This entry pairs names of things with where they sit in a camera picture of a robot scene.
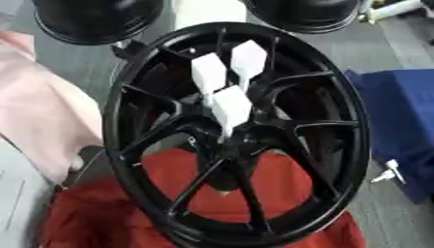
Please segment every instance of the wheel spoke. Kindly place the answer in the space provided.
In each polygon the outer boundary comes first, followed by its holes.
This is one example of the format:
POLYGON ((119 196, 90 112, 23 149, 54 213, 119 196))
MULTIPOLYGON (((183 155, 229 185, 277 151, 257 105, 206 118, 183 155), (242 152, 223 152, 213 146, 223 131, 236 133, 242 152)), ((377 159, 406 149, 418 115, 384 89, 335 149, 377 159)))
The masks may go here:
POLYGON ((287 134, 286 137, 288 138, 289 145, 284 146, 288 147, 287 149, 284 149, 284 151, 296 160, 298 164, 311 176, 314 184, 314 191, 319 193, 319 197, 330 196, 337 199, 340 195, 339 192, 334 188, 328 178, 326 178, 320 165, 312 157, 309 151, 307 151, 296 134, 287 134))
POLYGON ((300 84, 300 79, 307 78, 323 78, 323 77, 331 77, 334 73, 332 71, 325 72, 315 72, 315 73, 306 73, 301 75, 292 75, 287 77, 279 77, 275 79, 269 86, 268 91, 278 91, 282 92, 288 88, 294 87, 300 84))
POLYGON ((182 116, 175 117, 158 125, 153 130, 149 131, 139 139, 136 139, 131 144, 127 145, 122 151, 121 155, 127 157, 131 154, 140 155, 147 147, 162 140, 168 136, 179 133, 179 130, 184 125, 184 118, 182 116))
POLYGON ((250 210, 250 225, 255 232, 259 233, 272 233, 272 229, 266 220, 263 207, 258 200, 258 196, 250 182, 250 179, 244 173, 241 165, 238 162, 234 162, 230 166, 230 171, 235 177, 239 189, 241 190, 244 199, 250 210))
POLYGON ((218 169, 222 167, 225 160, 222 158, 218 158, 213 162, 209 163, 209 169, 201 173, 198 177, 196 177, 188 186, 185 188, 182 193, 177 197, 177 199, 173 202, 171 207, 168 210, 168 215, 173 217, 180 213, 183 213, 187 210, 188 204, 192 200, 192 198, 196 195, 199 189, 204 185, 206 180, 218 169))
POLYGON ((307 148, 295 133, 295 123, 292 120, 273 119, 266 123, 262 133, 263 140, 272 148, 282 149, 312 178, 314 191, 319 196, 332 196, 337 199, 339 192, 322 172, 320 165, 309 153, 307 148))
POLYGON ((175 99, 166 96, 152 94, 150 92, 147 92, 144 89, 135 87, 134 85, 130 85, 130 84, 123 84, 122 88, 127 92, 136 92, 149 97, 150 99, 164 106, 172 114, 179 114, 180 112, 183 111, 183 104, 176 101, 175 99))

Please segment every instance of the white cube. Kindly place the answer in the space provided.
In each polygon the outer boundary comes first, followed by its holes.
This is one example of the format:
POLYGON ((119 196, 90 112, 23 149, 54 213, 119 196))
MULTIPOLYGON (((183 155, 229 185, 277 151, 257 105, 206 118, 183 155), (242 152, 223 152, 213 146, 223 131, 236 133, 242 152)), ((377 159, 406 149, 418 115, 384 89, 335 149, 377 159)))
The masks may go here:
POLYGON ((252 103, 238 85, 215 93, 213 98, 212 112, 225 136, 230 137, 233 128, 249 120, 252 103))
POLYGON ((227 68, 215 52, 192 61, 192 77, 203 95, 226 86, 227 68))
POLYGON ((254 41, 243 43, 232 50, 232 69, 242 78, 253 78, 264 71, 266 51, 254 41))

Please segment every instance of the floor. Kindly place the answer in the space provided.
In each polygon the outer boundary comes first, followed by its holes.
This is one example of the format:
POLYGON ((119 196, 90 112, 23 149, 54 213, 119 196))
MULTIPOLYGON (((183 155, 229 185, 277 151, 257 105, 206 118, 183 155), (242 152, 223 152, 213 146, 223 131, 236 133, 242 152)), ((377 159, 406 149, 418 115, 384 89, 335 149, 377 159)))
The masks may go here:
MULTIPOLYGON (((359 73, 396 69, 434 68, 434 47, 428 40, 432 23, 420 17, 392 18, 371 26, 352 24, 324 35, 299 36, 325 53, 342 70, 359 73)), ((48 38, 33 21, 33 7, 26 2, 16 14, 12 28, 36 37, 38 61, 94 97, 103 107, 109 92, 110 74, 119 62, 108 46, 67 46, 48 38)), ((150 42, 170 29, 169 20, 159 19, 144 33, 150 42)), ((87 160, 100 152, 83 152, 87 160)), ((369 167, 366 182, 349 207, 368 241, 369 248, 430 248, 434 243, 434 208, 430 202, 414 205, 393 182, 372 185, 367 181, 380 173, 375 163, 369 167)), ((109 174, 101 156, 82 175, 80 182, 109 174)))

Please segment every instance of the wheel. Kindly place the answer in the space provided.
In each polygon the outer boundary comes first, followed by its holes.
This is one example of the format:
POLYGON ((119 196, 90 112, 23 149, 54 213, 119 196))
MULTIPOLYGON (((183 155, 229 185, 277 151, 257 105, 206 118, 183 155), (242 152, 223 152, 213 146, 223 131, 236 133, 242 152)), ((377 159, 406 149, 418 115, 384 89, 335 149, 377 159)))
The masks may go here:
MULTIPOLYGON (((234 81, 229 71, 228 85, 234 81)), ((298 38, 246 23, 189 27, 142 50, 111 90, 104 136, 125 191, 179 247, 274 247, 317 232, 355 196, 370 152, 364 109, 343 74, 298 38), (232 47, 248 40, 268 51, 265 70, 247 93, 254 104, 250 120, 220 142, 221 128, 202 105, 190 63, 215 51, 229 68, 232 47), (135 165, 151 144, 178 133, 194 138, 198 176, 172 200, 135 165), (308 200, 274 218, 265 217, 250 182, 258 159, 270 149, 295 159, 313 184, 308 200), (239 190, 249 221, 225 223, 189 211, 205 186, 239 190)))

